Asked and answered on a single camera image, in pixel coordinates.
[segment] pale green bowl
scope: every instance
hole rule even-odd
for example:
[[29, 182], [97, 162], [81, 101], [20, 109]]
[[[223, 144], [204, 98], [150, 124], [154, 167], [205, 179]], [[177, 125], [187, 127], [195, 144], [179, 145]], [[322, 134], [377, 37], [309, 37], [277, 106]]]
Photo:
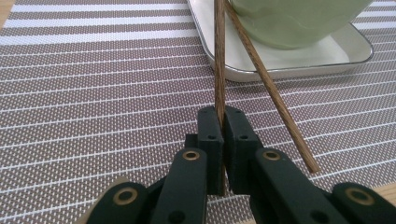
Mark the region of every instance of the pale green bowl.
[[373, 0], [231, 0], [250, 37], [278, 49], [318, 42]]

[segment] white plate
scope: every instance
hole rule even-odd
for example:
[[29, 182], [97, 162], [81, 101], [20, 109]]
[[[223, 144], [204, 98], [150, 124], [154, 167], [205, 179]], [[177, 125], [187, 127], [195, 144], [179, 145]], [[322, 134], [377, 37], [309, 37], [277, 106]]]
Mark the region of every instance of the white plate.
[[[214, 2], [189, 0], [189, 5], [213, 67]], [[260, 80], [232, 22], [225, 19], [225, 77], [237, 82]], [[303, 49], [273, 49], [253, 39], [252, 43], [273, 79], [340, 73], [373, 57], [372, 45], [352, 24]]]

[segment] gray and white striped mat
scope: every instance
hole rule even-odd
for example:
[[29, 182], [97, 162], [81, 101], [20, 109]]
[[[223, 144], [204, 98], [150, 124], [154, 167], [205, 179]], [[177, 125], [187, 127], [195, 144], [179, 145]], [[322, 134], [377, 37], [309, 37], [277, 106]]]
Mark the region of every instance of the gray and white striped mat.
[[[314, 184], [396, 181], [396, 2], [354, 24], [374, 58], [342, 74], [281, 79], [322, 172], [309, 175], [259, 82], [227, 82], [266, 146]], [[214, 78], [186, 0], [17, 0], [0, 31], [0, 221], [76, 220], [117, 176], [166, 175]], [[252, 218], [247, 197], [210, 197], [207, 223]]]

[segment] wooden chopstick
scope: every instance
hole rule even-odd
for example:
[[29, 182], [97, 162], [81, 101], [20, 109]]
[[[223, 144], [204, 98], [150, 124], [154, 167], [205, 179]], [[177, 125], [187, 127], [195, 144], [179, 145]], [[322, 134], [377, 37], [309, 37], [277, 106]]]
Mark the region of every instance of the wooden chopstick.
[[253, 44], [248, 38], [248, 35], [244, 27], [242, 26], [241, 22], [239, 21], [238, 17], [236, 16], [233, 7], [231, 6], [228, 0], [221, 0], [221, 1], [224, 1], [227, 15], [233, 22], [233, 26], [237, 31], [239, 38], [241, 39], [247, 51], [247, 54], [249, 55], [254, 66], [256, 67], [257, 72], [259, 73], [260, 78], [262, 79], [262, 83], [264, 84], [265, 88], [268, 90], [268, 93], [270, 94], [271, 99], [273, 100], [276, 106], [277, 112], [279, 113], [280, 117], [283, 119], [283, 122], [285, 123], [286, 128], [288, 129], [289, 134], [295, 146], [297, 146], [297, 149], [299, 150], [300, 155], [303, 158], [306, 167], [308, 168], [310, 173], [318, 172], [320, 168], [317, 162], [315, 161], [312, 152], [308, 147], [308, 144], [303, 139], [300, 130], [298, 129], [296, 123], [291, 117], [289, 110], [286, 108], [286, 105], [283, 102], [277, 90], [276, 84], [271, 79], [270, 75], [267, 72], [267, 69], [265, 68], [264, 64], [262, 63], [262, 60], [260, 59], [259, 54], [254, 49]]
[[221, 129], [225, 111], [225, 25], [224, 1], [215, 0], [215, 109]]

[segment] metal rivet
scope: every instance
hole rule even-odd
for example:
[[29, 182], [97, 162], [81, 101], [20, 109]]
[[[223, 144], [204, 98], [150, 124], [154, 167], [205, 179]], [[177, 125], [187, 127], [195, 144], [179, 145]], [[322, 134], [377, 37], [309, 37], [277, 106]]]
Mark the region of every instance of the metal rivet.
[[199, 153], [196, 151], [186, 151], [183, 153], [183, 158], [187, 161], [196, 161], [200, 157]]
[[357, 188], [346, 189], [346, 196], [351, 201], [362, 205], [373, 205], [375, 203], [373, 196], [371, 196], [362, 189], [357, 189]]
[[280, 160], [280, 155], [277, 154], [274, 151], [266, 151], [266, 152], [262, 153], [262, 156], [265, 159], [270, 160], [270, 161], [278, 161], [278, 160]]
[[[125, 193], [129, 193], [128, 197], [124, 198], [122, 195], [125, 195]], [[137, 190], [133, 189], [131, 187], [128, 188], [123, 188], [117, 191], [117, 193], [113, 197], [113, 202], [116, 205], [126, 205], [128, 203], [132, 203], [136, 198], [137, 198]]]

